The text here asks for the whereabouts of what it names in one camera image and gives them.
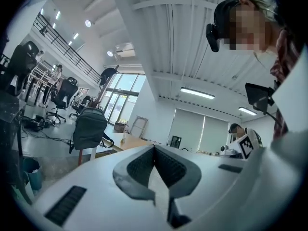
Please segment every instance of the roller blind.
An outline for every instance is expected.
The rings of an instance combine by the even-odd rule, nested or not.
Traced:
[[[172,136],[181,137],[180,149],[192,149],[193,152],[196,152],[201,138],[203,120],[204,115],[176,109],[169,141]]]
[[[220,152],[221,146],[227,142],[228,124],[228,122],[206,116],[200,151]]]

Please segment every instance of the table leg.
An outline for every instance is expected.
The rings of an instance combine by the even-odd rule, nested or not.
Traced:
[[[97,147],[92,148],[90,160],[94,160],[95,159],[96,149],[97,149]]]
[[[81,165],[82,150],[79,151],[78,166]]]
[[[25,97],[25,102],[28,102],[29,95],[30,95],[30,92],[31,92],[31,89],[32,89],[32,87],[33,87],[34,82],[35,82],[35,79],[32,78],[32,81],[31,81],[31,83],[30,83],[30,86],[29,86],[29,88],[28,88],[28,91],[27,91],[27,94],[26,94],[26,97]]]
[[[37,105],[37,101],[38,101],[40,90],[42,89],[42,86],[43,86],[43,83],[41,83],[41,85],[39,86],[39,89],[38,89],[38,92],[37,92],[37,96],[36,96],[35,101],[34,101],[34,106]]]

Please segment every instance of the teal trash bin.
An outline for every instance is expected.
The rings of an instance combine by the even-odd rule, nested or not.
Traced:
[[[32,190],[39,190],[42,187],[42,174],[39,162],[33,158],[25,158],[23,161],[24,172],[27,173]]]

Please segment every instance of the black vr headset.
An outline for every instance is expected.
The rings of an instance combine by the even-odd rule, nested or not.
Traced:
[[[206,38],[213,52],[219,51],[219,40],[229,39],[230,9],[239,4],[239,0],[225,0],[214,11],[214,24],[206,25]]]

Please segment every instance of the plaid shirt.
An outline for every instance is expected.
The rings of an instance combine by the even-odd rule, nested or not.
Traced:
[[[277,78],[278,84],[280,85],[292,71],[297,59],[299,58],[299,53],[295,47],[294,42],[291,40],[290,34],[285,29],[282,29],[280,32],[276,43],[276,49],[278,58],[275,61],[274,66],[271,68],[270,73]],[[274,140],[281,137],[288,131],[288,127],[279,109],[276,113],[276,119],[279,121],[282,127],[280,127],[277,122],[275,123]]]

